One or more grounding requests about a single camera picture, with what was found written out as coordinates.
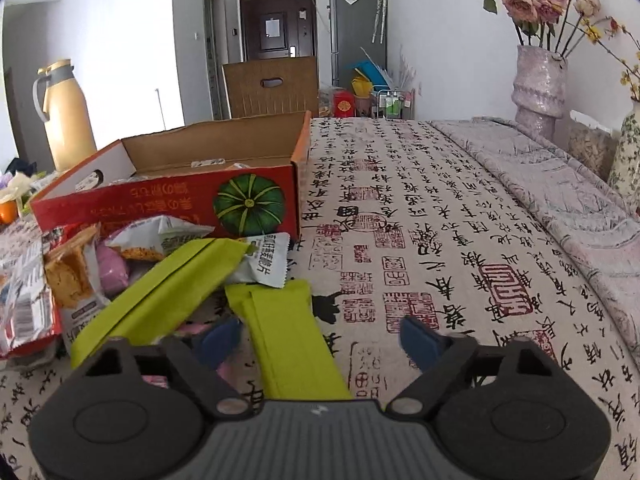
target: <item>gray ribbed panel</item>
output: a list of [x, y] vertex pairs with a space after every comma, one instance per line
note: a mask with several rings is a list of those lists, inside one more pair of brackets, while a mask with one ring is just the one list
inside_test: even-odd
[[[318, 412], [320, 406], [327, 411]], [[272, 400], [251, 420], [219, 425], [199, 455], [167, 478], [316, 479], [472, 477], [447, 462], [425, 427], [389, 420], [373, 402]]]

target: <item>yellow thermos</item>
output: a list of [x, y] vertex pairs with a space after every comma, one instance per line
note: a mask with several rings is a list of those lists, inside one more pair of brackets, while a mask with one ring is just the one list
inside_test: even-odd
[[[74, 77], [70, 59], [38, 70], [33, 83], [33, 104], [47, 131], [53, 162], [58, 171], [69, 170], [97, 150], [86, 100]], [[38, 86], [46, 83], [40, 105]]]

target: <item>thermos handle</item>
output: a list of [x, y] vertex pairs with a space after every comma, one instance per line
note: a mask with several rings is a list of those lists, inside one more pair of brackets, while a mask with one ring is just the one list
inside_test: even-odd
[[47, 114], [42, 109], [42, 105], [40, 104], [40, 100], [38, 99], [38, 84], [41, 82], [46, 82], [48, 80], [49, 80], [49, 76], [43, 75], [37, 78], [36, 81], [33, 82], [33, 105], [36, 107], [36, 113], [38, 114], [38, 117], [43, 123], [49, 122], [49, 114]]

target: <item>red cardboard box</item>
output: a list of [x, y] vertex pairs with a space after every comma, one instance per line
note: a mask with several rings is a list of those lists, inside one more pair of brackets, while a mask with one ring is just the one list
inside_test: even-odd
[[[101, 222], [107, 235], [167, 214], [215, 226], [217, 237], [299, 239], [310, 122], [310, 112], [297, 112], [121, 139], [50, 184], [31, 208], [43, 231]], [[134, 176], [147, 180], [112, 184]]]

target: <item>metal screw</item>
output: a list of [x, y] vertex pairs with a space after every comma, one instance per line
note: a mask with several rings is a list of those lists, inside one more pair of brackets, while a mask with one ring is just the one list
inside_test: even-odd
[[222, 399], [216, 409], [223, 415], [240, 415], [249, 409], [249, 404], [244, 399], [229, 397]]
[[400, 397], [391, 403], [391, 409], [400, 415], [415, 415], [422, 411], [422, 403], [411, 397]]

